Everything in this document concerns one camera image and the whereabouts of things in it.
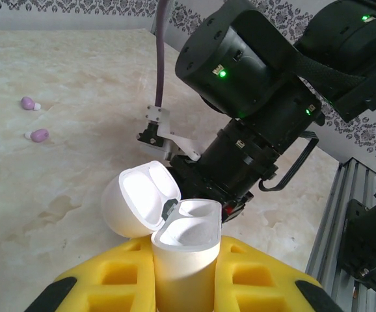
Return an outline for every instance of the yellow foam holder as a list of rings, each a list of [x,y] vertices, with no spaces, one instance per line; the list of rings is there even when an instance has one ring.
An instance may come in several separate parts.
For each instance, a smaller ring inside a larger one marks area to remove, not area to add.
[[[250,247],[223,237],[215,267],[215,312],[313,312],[296,281],[317,280]]]
[[[150,236],[132,239],[63,273],[76,284],[57,312],[154,312],[155,272]]]

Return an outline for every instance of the purple earbud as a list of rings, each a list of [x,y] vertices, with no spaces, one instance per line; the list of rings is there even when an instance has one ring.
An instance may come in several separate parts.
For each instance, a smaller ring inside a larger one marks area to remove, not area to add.
[[[49,138],[49,132],[46,129],[39,129],[34,132],[26,132],[25,138],[36,143],[41,143]]]
[[[28,111],[31,111],[31,110],[39,111],[41,107],[39,103],[35,103],[31,98],[27,96],[23,97],[20,103],[21,103],[22,108]]]

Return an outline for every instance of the white wall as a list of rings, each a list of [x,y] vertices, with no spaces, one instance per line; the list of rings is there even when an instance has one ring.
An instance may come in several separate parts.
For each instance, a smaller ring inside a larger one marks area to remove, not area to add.
[[[312,16],[333,0],[250,0],[269,18],[291,42],[302,34]],[[223,0],[178,0],[170,18],[167,42],[181,49],[189,35],[211,13],[218,10]],[[376,111],[366,112],[351,123],[345,123],[329,105],[323,103],[326,125],[312,125],[320,137],[319,147],[346,162],[358,159],[376,171]]]
[[[152,28],[157,0],[0,0],[0,30]]]

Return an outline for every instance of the beige tile floor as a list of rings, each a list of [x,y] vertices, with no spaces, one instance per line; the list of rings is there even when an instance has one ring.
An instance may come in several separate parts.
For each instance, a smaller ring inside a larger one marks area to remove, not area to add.
[[[164,107],[176,134],[211,142],[228,121],[174,74],[166,48]],[[23,311],[61,272],[124,241],[100,195],[122,170],[151,161],[136,134],[155,92],[147,31],[0,32],[0,312]],[[31,96],[42,110],[22,110]],[[49,129],[41,144],[23,134]],[[304,148],[298,140],[280,175]],[[317,149],[291,185],[261,193],[223,233],[305,269],[338,163]]]

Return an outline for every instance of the metal frame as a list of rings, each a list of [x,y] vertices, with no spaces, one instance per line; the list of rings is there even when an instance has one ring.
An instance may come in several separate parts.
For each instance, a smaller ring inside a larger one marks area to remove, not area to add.
[[[344,312],[376,312],[376,292],[337,267],[347,204],[354,198],[373,207],[375,191],[374,171],[356,159],[340,165],[306,267]]]

